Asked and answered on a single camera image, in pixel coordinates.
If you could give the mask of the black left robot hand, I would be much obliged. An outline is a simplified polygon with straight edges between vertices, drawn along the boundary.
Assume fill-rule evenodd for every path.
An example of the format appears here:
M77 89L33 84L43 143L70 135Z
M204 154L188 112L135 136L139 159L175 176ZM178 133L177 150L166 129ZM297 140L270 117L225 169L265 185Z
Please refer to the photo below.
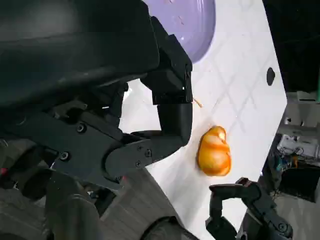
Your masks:
M185 146L192 62L141 0L3 0L0 137L54 154L58 173L117 191ZM152 92L159 130L124 133L128 83Z

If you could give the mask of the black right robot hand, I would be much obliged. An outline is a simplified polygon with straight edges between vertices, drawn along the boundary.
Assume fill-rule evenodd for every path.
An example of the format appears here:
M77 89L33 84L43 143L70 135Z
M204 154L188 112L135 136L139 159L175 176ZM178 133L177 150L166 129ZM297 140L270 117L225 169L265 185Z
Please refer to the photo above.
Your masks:
M292 240L292 226L276 212L276 204L267 192L255 182L242 177L233 184L215 184L211 191L209 218L206 230L216 240ZM255 233L246 230L237 232L234 226L222 215L223 201L241 199L259 229Z

